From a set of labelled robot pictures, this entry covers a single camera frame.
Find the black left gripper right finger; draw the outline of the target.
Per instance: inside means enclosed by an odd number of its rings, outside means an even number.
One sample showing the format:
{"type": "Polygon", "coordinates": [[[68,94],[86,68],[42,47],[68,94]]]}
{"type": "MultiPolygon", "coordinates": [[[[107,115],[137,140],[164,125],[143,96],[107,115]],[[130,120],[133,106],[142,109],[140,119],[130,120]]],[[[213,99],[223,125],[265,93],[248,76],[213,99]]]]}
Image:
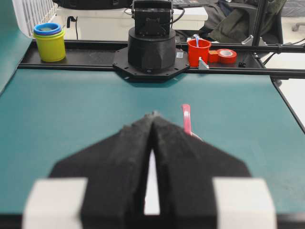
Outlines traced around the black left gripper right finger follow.
{"type": "Polygon", "coordinates": [[[153,120],[161,212],[176,229],[275,229],[274,203],[244,161],[153,120]]]}

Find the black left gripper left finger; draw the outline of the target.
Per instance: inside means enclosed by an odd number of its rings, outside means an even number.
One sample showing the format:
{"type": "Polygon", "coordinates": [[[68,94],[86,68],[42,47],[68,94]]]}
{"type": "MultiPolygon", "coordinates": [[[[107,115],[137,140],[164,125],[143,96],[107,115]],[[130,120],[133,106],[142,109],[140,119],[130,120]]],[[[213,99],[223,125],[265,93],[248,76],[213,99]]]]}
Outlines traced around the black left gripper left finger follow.
{"type": "Polygon", "coordinates": [[[56,162],[35,181],[25,229],[122,229],[143,213],[154,115],[56,162]]]}

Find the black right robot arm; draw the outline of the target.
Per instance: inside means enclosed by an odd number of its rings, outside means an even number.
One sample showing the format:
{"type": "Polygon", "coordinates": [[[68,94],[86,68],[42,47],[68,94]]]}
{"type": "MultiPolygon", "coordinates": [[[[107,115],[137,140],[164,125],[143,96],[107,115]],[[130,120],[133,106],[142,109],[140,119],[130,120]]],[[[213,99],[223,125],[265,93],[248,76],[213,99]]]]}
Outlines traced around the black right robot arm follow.
{"type": "Polygon", "coordinates": [[[128,46],[115,52],[114,68],[151,81],[165,81],[189,69],[187,53],[176,48],[171,0],[135,0],[131,13],[134,27],[128,32],[128,46]]]}

